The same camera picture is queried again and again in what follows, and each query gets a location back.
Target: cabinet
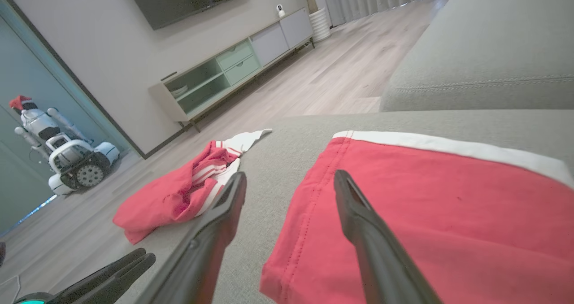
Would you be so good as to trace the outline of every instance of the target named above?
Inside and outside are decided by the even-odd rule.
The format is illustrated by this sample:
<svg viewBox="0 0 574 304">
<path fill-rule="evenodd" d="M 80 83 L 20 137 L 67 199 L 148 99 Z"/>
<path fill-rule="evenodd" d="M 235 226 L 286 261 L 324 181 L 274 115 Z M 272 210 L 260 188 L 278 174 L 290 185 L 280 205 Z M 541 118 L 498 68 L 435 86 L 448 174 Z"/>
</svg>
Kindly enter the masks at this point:
<svg viewBox="0 0 574 304">
<path fill-rule="evenodd" d="M 295 47 L 313 34 L 307 9 L 303 8 L 279 21 L 289 48 Z"/>
<path fill-rule="evenodd" d="M 214 57 L 166 77 L 148 91 L 174 122 L 192 122 L 312 34 L 307 10 L 301 8 Z"/>
<path fill-rule="evenodd" d="M 267 65 L 289 51 L 289 45 L 277 22 L 251 37 L 253 49 L 262 65 Z"/>
</svg>

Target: robot wheel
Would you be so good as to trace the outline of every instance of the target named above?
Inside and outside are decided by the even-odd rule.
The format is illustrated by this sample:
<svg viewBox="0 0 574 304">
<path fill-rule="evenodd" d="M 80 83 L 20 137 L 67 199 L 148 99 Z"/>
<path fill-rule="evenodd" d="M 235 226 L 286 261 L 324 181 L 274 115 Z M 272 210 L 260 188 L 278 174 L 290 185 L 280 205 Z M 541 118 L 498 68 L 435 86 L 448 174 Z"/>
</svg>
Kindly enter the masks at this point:
<svg viewBox="0 0 574 304">
<path fill-rule="evenodd" d="M 76 181 L 84 187 L 92 187 L 103 181 L 106 172 L 96 164 L 86 164 L 76 172 Z"/>
</svg>

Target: sofa seam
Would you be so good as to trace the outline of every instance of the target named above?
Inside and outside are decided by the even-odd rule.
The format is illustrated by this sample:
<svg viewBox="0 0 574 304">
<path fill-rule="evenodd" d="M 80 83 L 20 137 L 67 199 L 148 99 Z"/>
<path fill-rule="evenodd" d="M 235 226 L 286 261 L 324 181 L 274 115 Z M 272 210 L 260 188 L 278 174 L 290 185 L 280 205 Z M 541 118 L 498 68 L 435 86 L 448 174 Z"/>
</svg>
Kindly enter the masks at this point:
<svg viewBox="0 0 574 304">
<path fill-rule="evenodd" d="M 402 90 L 402 91 L 416 91 L 416 92 L 429 92 L 429 91 L 444 91 L 444 90 L 456 90 L 456 89 L 473 89 L 479 87 L 497 87 L 497 86 L 511 86 L 511 85 L 535 85 L 535 84 L 544 84 L 544 83 L 558 83 L 558 82 L 572 82 L 572 79 L 563 79 L 558 81 L 537 81 L 537 82 L 508 82 L 508 83 L 501 83 L 497 85 L 476 85 L 476 86 L 457 86 L 457 87 L 442 87 L 440 89 L 435 89 L 433 87 L 396 87 L 394 90 Z"/>
<path fill-rule="evenodd" d="M 305 246 L 305 241 L 306 241 L 306 239 L 307 239 L 307 232 L 308 232 L 308 230 L 309 230 L 309 225 L 310 225 L 310 222 L 311 222 L 312 214 L 313 214 L 313 212 L 314 212 L 314 210 L 315 210 L 315 207 L 316 207 L 316 205 L 317 205 L 317 200 L 318 200 L 318 198 L 319 198 L 319 196 L 320 196 L 320 194 L 321 194 L 323 188 L 326 187 L 326 185 L 327 185 L 328 182 L 329 182 L 328 179 L 325 180 L 325 179 L 326 179 L 326 175 L 329 173 L 330 169 L 331 169 L 333 166 L 337 166 L 337 165 L 340 163 L 342 157 L 339 157 L 339 159 L 337 159 L 338 156 L 339 156 L 339 155 L 343 155 L 343 154 L 347 151 L 347 149 L 348 149 L 348 147 L 349 147 L 350 144 L 351 144 L 350 138 L 345 137 L 343 143 L 339 146 L 339 149 L 337 150 L 337 153 L 336 153 L 336 155 L 335 155 L 333 161 L 331 161 L 331 163 L 329 163 L 329 165 L 326 167 L 325 173 L 322 175 L 321 181 L 319 181 L 320 187 L 314 187 L 314 188 L 313 188 L 313 191 L 311 192 L 311 195 L 315 194 L 315 197 L 312 199 L 312 206 L 311 206 L 311 210 L 309 211 L 309 216 L 308 216 L 308 218 L 303 222 L 303 225 L 301 225 L 301 227 L 299 228 L 299 232 L 297 233 L 298 236 L 301 237 L 301 232 L 303 232 L 303 230 L 305 230 L 305 232 L 304 232 L 304 237 L 303 237 L 303 241 L 301 241 L 301 245 L 300 245 L 299 247 L 295 247 L 295 249 L 293 249 L 293 251 L 292 251 L 291 254 L 289 255 L 289 259 L 287 260 L 287 265 L 285 266 L 285 269 L 283 270 L 283 274 L 282 274 L 282 278 L 281 278 L 281 279 L 283 279 L 283 277 L 285 276 L 285 273 L 287 273 L 287 269 L 289 268 L 289 265 L 291 265 L 291 258 L 293 257 L 293 255 L 295 254 L 295 252 L 298 252 L 298 253 L 297 253 L 297 257 L 296 257 L 295 259 L 293 259 L 293 265 L 295 265 L 295 266 L 293 267 L 293 271 L 291 272 L 291 276 L 289 277 L 289 279 L 287 280 L 287 282 L 285 282 L 284 288 L 283 288 L 283 283 L 280 283 L 280 284 L 279 284 L 279 285 L 281 286 L 281 291 L 280 291 L 281 298 L 282 298 L 282 300 L 283 300 L 284 302 L 287 302 L 287 295 L 288 295 L 288 292 L 289 292 L 289 285 L 291 284 L 291 282 L 292 282 L 292 280 L 293 280 L 293 277 L 295 276 L 295 271 L 297 270 L 297 267 L 298 267 L 298 265 L 299 265 L 299 259 L 300 259 L 300 257 L 301 257 L 301 253 L 303 253 L 303 247 Z"/>
<path fill-rule="evenodd" d="M 571 78 L 574 77 L 574 74 L 558 74 L 558 75 L 538 75 L 536 77 L 518 77 L 518 78 L 506 78 L 506 79 L 494 79 L 494 80 L 484 80 L 484 81 L 468 81 L 468 82 L 453 82 L 447 83 L 444 85 L 436 85 L 430 87 L 440 87 L 440 86 L 449 86 L 449 85 L 473 85 L 473 84 L 482 84 L 482 83 L 496 83 L 496 82 L 504 82 L 504 81 L 530 81 L 530 80 L 542 80 L 542 79 L 561 79 L 561 78 Z M 410 86 L 413 89 L 416 88 L 423 88 L 426 87 L 422 86 Z"/>
</svg>

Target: cabinet leg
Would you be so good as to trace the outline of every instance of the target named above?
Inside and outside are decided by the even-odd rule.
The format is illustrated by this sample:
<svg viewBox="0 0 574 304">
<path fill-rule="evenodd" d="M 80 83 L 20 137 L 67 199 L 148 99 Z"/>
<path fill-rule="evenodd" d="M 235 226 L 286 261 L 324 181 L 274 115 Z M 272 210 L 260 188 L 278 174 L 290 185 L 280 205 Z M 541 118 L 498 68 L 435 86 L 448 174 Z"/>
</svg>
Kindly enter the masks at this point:
<svg viewBox="0 0 574 304">
<path fill-rule="evenodd" d="M 193 126 L 195 128 L 195 130 L 197 130 L 197 132 L 201 132 L 201 130 L 199 129 L 197 124 L 193 121 L 193 119 L 189 120 L 189 122 L 191 123 L 191 126 Z"/>
<path fill-rule="evenodd" d="M 201 132 L 201 130 L 193 120 L 189 120 L 189 123 L 193 128 L 195 128 L 195 130 L 197 130 L 197 132 Z M 185 128 L 185 124 L 183 122 L 178 122 L 178 124 L 180 124 L 181 128 Z"/>
</svg>

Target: door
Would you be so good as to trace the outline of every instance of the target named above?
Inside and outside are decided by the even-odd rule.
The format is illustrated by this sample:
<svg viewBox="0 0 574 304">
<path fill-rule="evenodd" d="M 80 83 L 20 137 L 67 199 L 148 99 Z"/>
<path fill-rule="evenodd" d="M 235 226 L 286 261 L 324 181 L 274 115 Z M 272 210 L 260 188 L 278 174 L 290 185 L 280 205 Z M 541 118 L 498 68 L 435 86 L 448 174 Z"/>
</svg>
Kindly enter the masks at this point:
<svg viewBox="0 0 574 304">
<path fill-rule="evenodd" d="M 14 134 L 18 125 L 0 108 L 0 235 L 53 194 L 47 161 Z"/>
<path fill-rule="evenodd" d="M 57 108 L 94 145 L 109 141 L 119 147 L 0 17 L 0 234 L 52 196 L 49 166 L 14 133 L 21 121 L 9 102 L 18 94 L 33 98 L 41 110 Z"/>
<path fill-rule="evenodd" d="M 251 37 L 253 50 L 261 63 L 265 66 L 281 54 L 289 51 L 285 36 L 279 23 L 275 23 Z"/>
<path fill-rule="evenodd" d="M 300 9 L 279 21 L 289 48 L 293 48 L 313 35 L 313 28 L 306 8 Z"/>
</svg>

